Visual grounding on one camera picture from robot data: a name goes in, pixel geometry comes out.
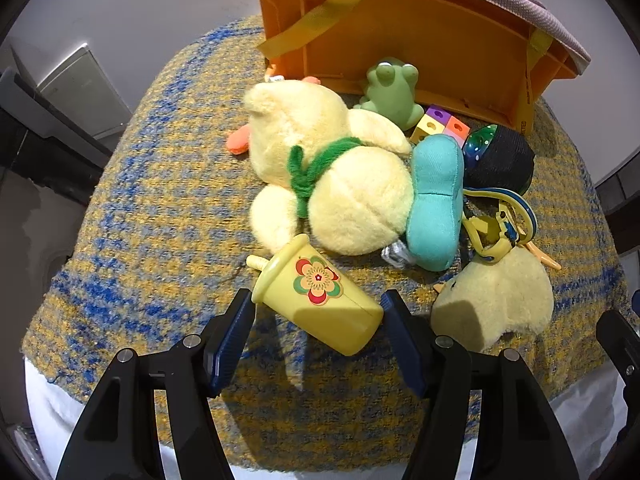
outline purple block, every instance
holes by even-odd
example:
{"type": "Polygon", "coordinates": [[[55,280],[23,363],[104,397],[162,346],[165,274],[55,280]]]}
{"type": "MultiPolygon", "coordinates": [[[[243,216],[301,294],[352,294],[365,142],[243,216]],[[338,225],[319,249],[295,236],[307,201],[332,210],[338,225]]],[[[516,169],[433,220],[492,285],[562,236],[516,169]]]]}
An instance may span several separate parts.
{"type": "Polygon", "coordinates": [[[427,110],[427,115],[433,119],[436,119],[443,126],[447,126],[449,119],[451,118],[451,114],[449,112],[444,111],[442,108],[436,105],[431,105],[427,110]]]}

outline blue fabric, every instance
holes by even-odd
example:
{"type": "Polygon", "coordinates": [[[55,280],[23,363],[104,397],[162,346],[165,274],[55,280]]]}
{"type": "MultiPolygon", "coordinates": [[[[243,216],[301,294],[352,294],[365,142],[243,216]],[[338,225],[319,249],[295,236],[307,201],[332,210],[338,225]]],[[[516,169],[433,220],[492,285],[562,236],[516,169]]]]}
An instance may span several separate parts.
{"type": "Polygon", "coordinates": [[[456,257],[463,173],[462,151],[452,137],[428,136],[415,147],[411,159],[414,204],[406,241],[423,269],[448,269],[456,257]]]}

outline screw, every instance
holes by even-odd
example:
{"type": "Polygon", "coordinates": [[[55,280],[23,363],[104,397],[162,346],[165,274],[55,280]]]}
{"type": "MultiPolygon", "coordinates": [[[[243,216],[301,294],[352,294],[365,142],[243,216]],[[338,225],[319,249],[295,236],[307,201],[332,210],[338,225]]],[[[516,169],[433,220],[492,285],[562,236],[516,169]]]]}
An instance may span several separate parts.
{"type": "Polygon", "coordinates": [[[514,350],[513,348],[507,348],[504,351],[504,356],[509,361],[514,361],[514,362],[516,362],[520,358],[520,354],[518,353],[518,351],[514,350]]]}
{"type": "Polygon", "coordinates": [[[201,341],[202,339],[200,339],[199,335],[191,334],[182,340],[182,344],[185,345],[187,348],[193,348],[194,346],[198,346],[201,341]]]}
{"type": "Polygon", "coordinates": [[[436,345],[440,348],[451,348],[453,346],[453,339],[448,335],[439,335],[436,338],[436,345]]]}
{"type": "Polygon", "coordinates": [[[118,361],[121,363],[126,363],[133,357],[133,350],[130,348],[125,348],[124,350],[120,350],[118,352],[118,361]]]}

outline floor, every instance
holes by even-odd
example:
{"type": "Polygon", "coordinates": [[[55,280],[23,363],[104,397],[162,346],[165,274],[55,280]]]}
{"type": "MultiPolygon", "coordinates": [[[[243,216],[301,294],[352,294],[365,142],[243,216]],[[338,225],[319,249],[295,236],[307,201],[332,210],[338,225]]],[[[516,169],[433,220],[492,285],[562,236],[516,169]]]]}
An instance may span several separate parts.
{"type": "Polygon", "coordinates": [[[29,420],[20,342],[51,278],[73,253],[84,207],[11,171],[2,175],[0,407],[12,423],[29,420]]]}

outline white wall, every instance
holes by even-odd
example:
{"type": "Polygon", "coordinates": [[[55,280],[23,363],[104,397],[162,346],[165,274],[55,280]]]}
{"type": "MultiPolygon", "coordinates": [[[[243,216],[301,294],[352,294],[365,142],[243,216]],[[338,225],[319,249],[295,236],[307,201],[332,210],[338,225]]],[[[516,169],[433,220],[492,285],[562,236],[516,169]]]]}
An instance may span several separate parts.
{"type": "Polygon", "coordinates": [[[597,184],[640,148],[640,56],[604,0],[540,1],[591,54],[584,75],[554,81],[544,97],[597,184]]]}
{"type": "Polygon", "coordinates": [[[257,0],[31,0],[8,38],[37,83],[86,42],[135,110],[177,50],[258,12],[257,0]]]}

